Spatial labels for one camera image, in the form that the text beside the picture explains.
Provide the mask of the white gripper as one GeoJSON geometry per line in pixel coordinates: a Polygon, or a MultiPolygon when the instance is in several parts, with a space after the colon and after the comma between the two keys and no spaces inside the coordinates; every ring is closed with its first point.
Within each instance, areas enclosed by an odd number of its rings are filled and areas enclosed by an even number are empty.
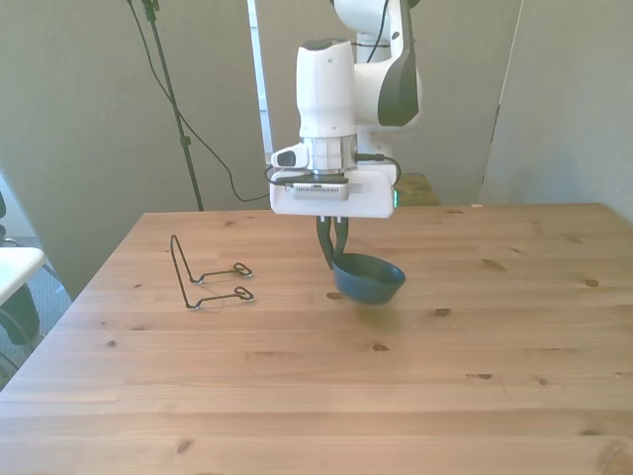
{"type": "Polygon", "coordinates": [[[329,269],[344,252],[348,218],[386,219],[395,210],[398,169],[393,164],[359,164],[342,175],[277,171],[270,178],[272,210],[281,215],[315,216],[318,242],[329,269]],[[331,231],[333,221],[335,244],[331,231]]]}

